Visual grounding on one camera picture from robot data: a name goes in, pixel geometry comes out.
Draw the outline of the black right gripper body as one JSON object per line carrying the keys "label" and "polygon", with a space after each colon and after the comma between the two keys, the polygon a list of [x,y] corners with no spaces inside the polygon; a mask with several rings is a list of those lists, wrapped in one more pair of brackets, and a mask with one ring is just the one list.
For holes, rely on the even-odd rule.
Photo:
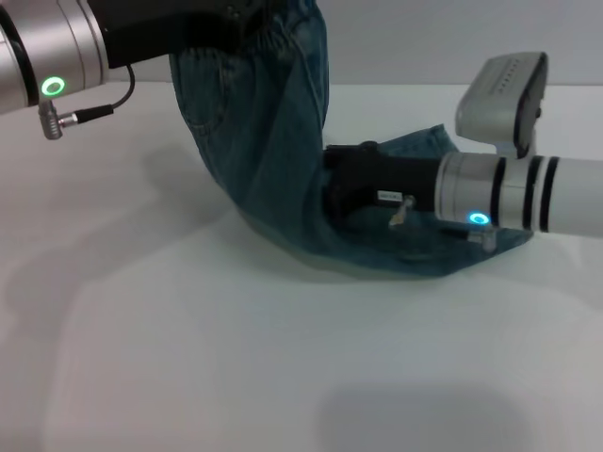
{"label": "black right gripper body", "polygon": [[332,145],[323,154],[330,179],[323,206],[331,220],[343,220],[368,206],[394,208],[406,197],[418,212],[434,211],[439,158],[403,157],[382,153],[374,141]]}

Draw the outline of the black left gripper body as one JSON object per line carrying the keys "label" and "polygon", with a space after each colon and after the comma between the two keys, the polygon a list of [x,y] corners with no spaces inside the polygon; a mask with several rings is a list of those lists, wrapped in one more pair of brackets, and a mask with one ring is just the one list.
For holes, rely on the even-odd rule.
{"label": "black left gripper body", "polygon": [[276,13],[269,0],[105,0],[89,6],[111,69],[187,49],[235,53]]}

